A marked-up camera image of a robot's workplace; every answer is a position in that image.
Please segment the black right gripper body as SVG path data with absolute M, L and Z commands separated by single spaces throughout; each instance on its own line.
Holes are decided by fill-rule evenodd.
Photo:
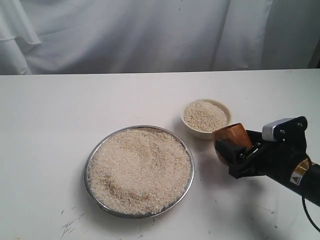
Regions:
M 268 176 L 273 180 L 302 179 L 304 174 L 296 172 L 298 165 L 303 163 L 307 171 L 312 164 L 307 155 L 307 127 L 304 116 L 295 117 L 292 136 L 264 141 L 260 149 L 246 150 L 238 163 L 228 165 L 229 174 L 236 179 L 255 176 Z

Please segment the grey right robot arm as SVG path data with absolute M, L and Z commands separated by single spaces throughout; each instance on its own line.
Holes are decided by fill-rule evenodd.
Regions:
M 236 123 L 212 132 L 212 140 L 235 179 L 267 176 L 319 205 L 320 166 L 307 155 L 307 127 L 304 116 L 273 121 L 260 132 Z

